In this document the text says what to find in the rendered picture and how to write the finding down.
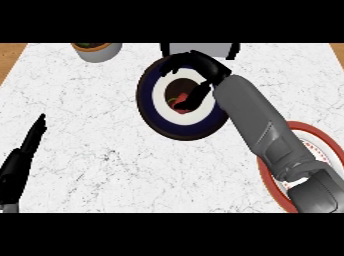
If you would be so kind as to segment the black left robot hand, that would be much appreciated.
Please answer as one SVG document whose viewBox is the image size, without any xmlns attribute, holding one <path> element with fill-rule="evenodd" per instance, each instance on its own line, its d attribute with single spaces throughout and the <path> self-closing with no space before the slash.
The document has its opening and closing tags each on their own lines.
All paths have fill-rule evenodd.
<svg viewBox="0 0 344 256">
<path fill-rule="evenodd" d="M 11 150 L 0 168 L 0 208 L 19 204 L 45 130 L 45 114 L 41 114 L 28 131 L 22 146 Z"/>
</svg>

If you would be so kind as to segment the navy and white plate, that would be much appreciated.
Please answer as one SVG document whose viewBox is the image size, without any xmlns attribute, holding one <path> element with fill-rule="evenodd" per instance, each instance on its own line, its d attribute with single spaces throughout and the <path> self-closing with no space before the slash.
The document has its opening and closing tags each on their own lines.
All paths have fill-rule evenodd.
<svg viewBox="0 0 344 256">
<path fill-rule="evenodd" d="M 184 65 L 175 74 L 162 76 L 159 69 L 168 57 L 147 67 L 137 84 L 135 101 L 141 118 L 149 127 L 165 137 L 192 141 L 214 134 L 227 122 L 228 116 L 220 109 L 212 93 L 208 93 L 199 108 L 178 114 L 168 106 L 168 99 L 190 94 L 205 81 L 195 69 Z"/>
</svg>

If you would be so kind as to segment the red rimmed white plate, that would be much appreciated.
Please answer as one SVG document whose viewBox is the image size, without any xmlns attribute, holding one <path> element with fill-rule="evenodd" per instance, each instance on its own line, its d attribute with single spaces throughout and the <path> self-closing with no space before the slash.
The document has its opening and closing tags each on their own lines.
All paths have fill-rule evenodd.
<svg viewBox="0 0 344 256">
<path fill-rule="evenodd" d="M 302 122 L 289 121 L 288 125 L 316 159 L 330 165 L 344 179 L 344 150 L 335 140 L 320 129 Z M 296 209 L 288 198 L 286 192 L 293 185 L 298 185 L 298 182 L 279 182 L 273 178 L 261 159 L 257 159 L 257 164 L 262 183 L 274 201 L 286 212 L 296 213 Z"/>
</svg>

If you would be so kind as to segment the grey box appliance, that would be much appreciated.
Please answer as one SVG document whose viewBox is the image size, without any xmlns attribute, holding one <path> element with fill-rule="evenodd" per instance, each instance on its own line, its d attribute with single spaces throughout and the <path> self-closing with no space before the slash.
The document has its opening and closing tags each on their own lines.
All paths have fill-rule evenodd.
<svg viewBox="0 0 344 256">
<path fill-rule="evenodd" d="M 240 51 L 239 43 L 162 43 L 161 52 L 166 57 L 172 54 L 196 50 L 211 57 L 233 60 Z"/>
</svg>

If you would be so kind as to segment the grey plant pot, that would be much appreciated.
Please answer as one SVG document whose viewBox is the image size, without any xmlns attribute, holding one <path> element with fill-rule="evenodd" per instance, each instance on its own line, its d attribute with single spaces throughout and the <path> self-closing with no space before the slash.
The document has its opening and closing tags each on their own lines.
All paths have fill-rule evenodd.
<svg viewBox="0 0 344 256">
<path fill-rule="evenodd" d="M 90 63 L 102 63 L 110 60 L 119 53 L 121 43 L 102 43 L 94 47 L 81 47 L 76 43 L 72 43 L 72 47 L 79 55 L 79 58 Z"/>
</svg>

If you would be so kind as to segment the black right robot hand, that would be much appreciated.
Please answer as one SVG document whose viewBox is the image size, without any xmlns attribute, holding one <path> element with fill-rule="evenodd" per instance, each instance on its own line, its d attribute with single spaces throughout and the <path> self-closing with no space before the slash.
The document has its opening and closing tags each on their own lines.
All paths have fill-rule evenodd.
<svg viewBox="0 0 344 256">
<path fill-rule="evenodd" d="M 190 50 L 169 56 L 159 72 L 162 75 L 175 74 L 183 65 L 189 65 L 205 78 L 193 88 L 186 100 L 174 105 L 177 110 L 195 111 L 211 91 L 211 85 L 218 85 L 231 74 L 231 70 L 205 53 Z"/>
</svg>

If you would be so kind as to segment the red bell pepper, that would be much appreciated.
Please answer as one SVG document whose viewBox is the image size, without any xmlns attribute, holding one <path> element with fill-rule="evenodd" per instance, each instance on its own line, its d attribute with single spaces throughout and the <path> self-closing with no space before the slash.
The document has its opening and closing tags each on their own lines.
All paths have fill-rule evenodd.
<svg viewBox="0 0 344 256">
<path fill-rule="evenodd" d="M 187 93 L 180 93 L 180 95 L 174 98 L 168 99 L 168 106 L 169 108 L 178 113 L 178 114 L 186 114 L 190 112 L 190 110 L 183 110 L 183 109 L 177 109 L 174 106 L 186 101 L 189 94 Z"/>
</svg>

